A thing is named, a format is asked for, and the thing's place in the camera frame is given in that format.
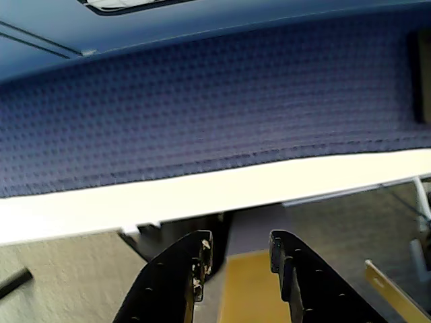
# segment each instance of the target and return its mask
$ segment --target gray floor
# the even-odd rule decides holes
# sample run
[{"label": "gray floor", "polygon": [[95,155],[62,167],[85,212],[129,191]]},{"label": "gray floor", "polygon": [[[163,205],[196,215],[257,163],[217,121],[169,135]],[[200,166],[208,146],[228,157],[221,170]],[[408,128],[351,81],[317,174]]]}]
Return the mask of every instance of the gray floor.
[{"label": "gray floor", "polygon": [[[394,190],[415,204],[410,184]],[[393,310],[363,278],[371,258],[425,308],[427,287],[418,283],[408,242],[414,234],[412,213],[384,190],[290,207],[289,229],[333,265],[390,322]],[[111,322],[144,261],[116,234],[96,234],[0,248],[0,279],[28,266],[35,279],[0,301],[2,322]],[[205,285],[195,322],[216,323],[224,272]]]}]

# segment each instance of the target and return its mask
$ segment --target black rod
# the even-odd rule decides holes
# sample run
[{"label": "black rod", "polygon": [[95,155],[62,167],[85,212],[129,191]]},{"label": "black rod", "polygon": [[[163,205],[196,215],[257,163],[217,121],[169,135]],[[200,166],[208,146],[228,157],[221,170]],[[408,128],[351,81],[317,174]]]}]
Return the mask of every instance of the black rod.
[{"label": "black rod", "polygon": [[27,268],[22,269],[18,273],[12,275],[4,282],[0,283],[0,299],[4,298],[6,295],[10,294],[12,291],[17,289],[19,286],[27,283],[29,280],[33,279],[33,275]]},{"label": "black rod", "polygon": [[33,44],[31,42],[27,42],[25,40],[22,40],[22,39],[19,39],[19,38],[16,38],[16,37],[13,37],[13,36],[10,36],[10,35],[7,35],[7,34],[4,34],[2,32],[0,32],[0,37],[4,37],[4,38],[10,39],[10,40],[14,40],[14,41],[19,42],[21,44],[24,44],[24,45],[27,45],[27,46],[30,46],[30,47],[34,47],[34,48],[37,48],[37,49],[40,49],[40,50],[43,50],[44,52],[49,52],[49,53],[57,55],[58,57],[61,57],[63,59],[70,59],[70,57],[68,57],[68,56],[66,56],[64,54],[61,54],[59,52],[55,52],[55,51],[53,51],[51,49],[48,49],[48,48],[45,48],[45,47],[41,47],[39,45]]},{"label": "black rod", "polygon": [[11,28],[11,29],[14,29],[14,30],[17,30],[18,32],[22,32],[23,34],[27,34],[27,35],[29,35],[29,36],[31,36],[31,37],[35,37],[35,38],[37,38],[37,39],[39,39],[39,40],[43,40],[44,42],[47,42],[47,43],[49,43],[49,44],[51,44],[51,45],[54,45],[54,46],[60,47],[60,48],[62,48],[62,49],[68,50],[69,52],[74,52],[76,55],[82,56],[82,52],[79,52],[78,50],[75,50],[75,49],[73,49],[73,48],[70,48],[70,47],[64,46],[64,45],[62,45],[62,44],[58,44],[58,43],[56,43],[56,42],[53,42],[52,40],[49,40],[49,39],[47,39],[47,38],[45,38],[45,37],[42,37],[42,36],[36,35],[36,34],[34,34],[34,33],[32,33],[32,32],[29,32],[29,31],[27,31],[27,30],[25,30],[25,29],[22,29],[22,28],[19,28],[19,27],[15,27],[15,26],[13,26],[13,25],[11,25],[11,24],[8,24],[8,23],[6,23],[6,22],[2,22],[2,21],[0,21],[0,25],[5,26],[5,27],[8,27],[8,28]]}]

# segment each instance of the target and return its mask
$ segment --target yellow strip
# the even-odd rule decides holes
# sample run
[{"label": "yellow strip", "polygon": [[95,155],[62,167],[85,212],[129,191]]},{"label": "yellow strip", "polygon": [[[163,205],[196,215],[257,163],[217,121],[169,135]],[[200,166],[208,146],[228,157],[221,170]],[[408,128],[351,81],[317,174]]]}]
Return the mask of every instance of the yellow strip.
[{"label": "yellow strip", "polygon": [[228,259],[219,323],[290,323],[289,304],[281,300],[269,263],[268,251]]},{"label": "yellow strip", "polygon": [[426,315],[407,294],[405,294],[384,273],[379,271],[370,260],[366,260],[366,279],[398,312],[407,323],[430,323]]}]

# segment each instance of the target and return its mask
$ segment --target white plastic edge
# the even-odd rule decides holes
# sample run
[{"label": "white plastic edge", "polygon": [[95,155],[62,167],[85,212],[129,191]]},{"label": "white plastic edge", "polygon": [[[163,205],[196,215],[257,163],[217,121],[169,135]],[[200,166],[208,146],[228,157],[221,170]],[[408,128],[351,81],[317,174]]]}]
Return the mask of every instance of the white plastic edge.
[{"label": "white plastic edge", "polygon": [[431,210],[428,203],[428,197],[426,196],[426,190],[424,184],[419,177],[413,179],[415,183],[416,190],[418,192],[418,202],[420,203],[420,211],[431,221]]},{"label": "white plastic edge", "polygon": [[101,232],[304,199],[431,174],[431,149],[293,159],[0,199],[0,244]]}]

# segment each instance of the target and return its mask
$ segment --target blue textured fabric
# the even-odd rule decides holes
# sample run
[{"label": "blue textured fabric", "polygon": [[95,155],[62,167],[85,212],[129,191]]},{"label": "blue textured fabric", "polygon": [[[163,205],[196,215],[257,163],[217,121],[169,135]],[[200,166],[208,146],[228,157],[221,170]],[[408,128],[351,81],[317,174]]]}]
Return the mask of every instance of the blue textured fabric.
[{"label": "blue textured fabric", "polygon": [[0,195],[431,146],[407,33],[431,10],[233,34],[0,87]]}]

